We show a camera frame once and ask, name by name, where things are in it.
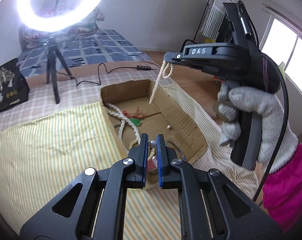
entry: gray glove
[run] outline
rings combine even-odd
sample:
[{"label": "gray glove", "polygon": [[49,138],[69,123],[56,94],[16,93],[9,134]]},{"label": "gray glove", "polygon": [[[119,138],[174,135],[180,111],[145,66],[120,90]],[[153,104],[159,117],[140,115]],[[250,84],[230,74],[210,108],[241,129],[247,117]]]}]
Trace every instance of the gray glove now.
[{"label": "gray glove", "polygon": [[[224,116],[220,146],[228,145],[231,140],[237,140],[241,135],[241,127],[236,121],[237,109],[246,112],[256,112],[262,116],[262,143],[257,161],[266,169],[278,137],[280,136],[284,110],[275,95],[251,87],[239,87],[232,90],[223,83],[218,93],[218,114]],[[286,132],[272,165],[270,173],[283,167],[294,155],[297,147],[297,137],[287,125]]]}]

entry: window pane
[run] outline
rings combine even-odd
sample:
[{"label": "window pane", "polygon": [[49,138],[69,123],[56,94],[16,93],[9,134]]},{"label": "window pane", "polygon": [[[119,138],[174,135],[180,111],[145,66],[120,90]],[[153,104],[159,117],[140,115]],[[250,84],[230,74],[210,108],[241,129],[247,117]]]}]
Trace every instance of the window pane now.
[{"label": "window pane", "polygon": [[285,73],[302,91],[302,40],[298,38],[293,56]]},{"label": "window pane", "polygon": [[297,34],[289,27],[274,19],[262,52],[268,55],[276,64],[284,61],[285,65],[294,48]]}]

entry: glowing white ring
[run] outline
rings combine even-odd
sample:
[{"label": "glowing white ring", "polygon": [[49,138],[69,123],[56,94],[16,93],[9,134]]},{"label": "glowing white ring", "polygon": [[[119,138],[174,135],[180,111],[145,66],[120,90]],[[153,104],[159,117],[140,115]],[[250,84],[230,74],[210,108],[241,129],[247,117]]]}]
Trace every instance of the glowing white ring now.
[{"label": "glowing white ring", "polygon": [[20,18],[28,27],[44,32],[55,32],[71,26],[85,18],[101,0],[83,0],[72,12],[51,18],[35,15],[31,8],[31,0],[18,0],[17,7]]}]

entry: person's arm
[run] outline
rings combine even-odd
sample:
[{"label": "person's arm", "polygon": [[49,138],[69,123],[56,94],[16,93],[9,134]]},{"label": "person's arm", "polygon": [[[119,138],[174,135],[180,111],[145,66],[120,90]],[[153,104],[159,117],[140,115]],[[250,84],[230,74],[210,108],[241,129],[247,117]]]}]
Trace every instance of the person's arm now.
[{"label": "person's arm", "polygon": [[[283,122],[283,107],[275,95],[250,87],[229,90],[222,84],[218,111],[228,122],[222,126],[220,145],[237,140],[241,127],[236,121],[238,109],[262,116],[262,143],[257,161],[266,169],[277,143]],[[289,124],[263,188],[263,204],[269,215],[287,231],[302,213],[302,145]]]}]

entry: magenta sleeve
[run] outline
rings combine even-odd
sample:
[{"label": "magenta sleeve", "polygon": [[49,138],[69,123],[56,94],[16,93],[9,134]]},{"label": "magenta sleeve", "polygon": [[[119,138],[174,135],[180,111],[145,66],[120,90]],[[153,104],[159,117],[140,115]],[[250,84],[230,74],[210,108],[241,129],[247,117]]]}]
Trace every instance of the magenta sleeve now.
[{"label": "magenta sleeve", "polygon": [[302,144],[285,166],[267,177],[263,193],[264,207],[287,232],[302,213]]}]

